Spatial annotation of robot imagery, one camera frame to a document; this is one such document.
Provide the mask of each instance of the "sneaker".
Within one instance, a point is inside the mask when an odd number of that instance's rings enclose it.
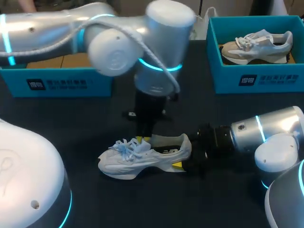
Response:
[[[271,34],[266,30],[251,33],[236,41],[226,43],[222,56],[239,65],[246,65],[254,59],[261,59],[269,63],[287,63],[287,55],[293,45],[293,34]]]
[[[172,164],[188,159],[190,154],[191,143],[185,134],[179,137],[153,135],[149,142],[143,140],[142,143],[124,139],[99,156],[98,168],[109,177],[132,180],[151,166],[166,172],[183,172]]]

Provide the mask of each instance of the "beige sneaker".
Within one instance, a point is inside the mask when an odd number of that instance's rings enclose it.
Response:
[[[222,56],[239,65],[246,65],[254,59],[269,63],[287,63],[286,55],[293,45],[293,34],[271,34],[266,30],[236,38],[221,48]]]

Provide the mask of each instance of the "shoe box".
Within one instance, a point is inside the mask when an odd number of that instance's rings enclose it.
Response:
[[[97,73],[87,54],[3,67],[0,74],[13,97],[109,97],[112,77]]]
[[[263,29],[272,34],[292,32],[293,48],[287,64],[223,63],[221,45]],[[211,18],[207,55],[217,94],[304,92],[304,23],[298,16]]]

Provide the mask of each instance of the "shoe lace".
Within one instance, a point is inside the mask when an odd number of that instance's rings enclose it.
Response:
[[[142,156],[135,152],[137,146],[139,145],[136,139],[131,139],[127,142],[125,139],[122,141],[116,141],[116,143],[109,147],[109,149],[117,150],[118,152],[122,153],[123,161],[132,161],[134,157],[141,158]]]
[[[257,44],[254,39],[249,38],[253,33],[250,33],[244,37],[236,38],[236,43],[241,49],[250,48],[254,44]]]

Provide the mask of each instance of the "black table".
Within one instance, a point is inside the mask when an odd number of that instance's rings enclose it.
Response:
[[[193,133],[200,123],[231,124],[304,107],[302,94],[215,95],[204,41],[190,44],[179,81],[180,101],[167,105],[174,121],[158,123],[156,134],[178,136]],[[73,191],[72,227],[269,227],[253,172],[218,165],[202,177],[153,170],[119,181],[101,174],[101,152],[134,136],[134,123],[122,118],[133,101],[132,75],[115,79],[111,99],[13,99],[1,83],[1,118],[46,137],[62,156]]]

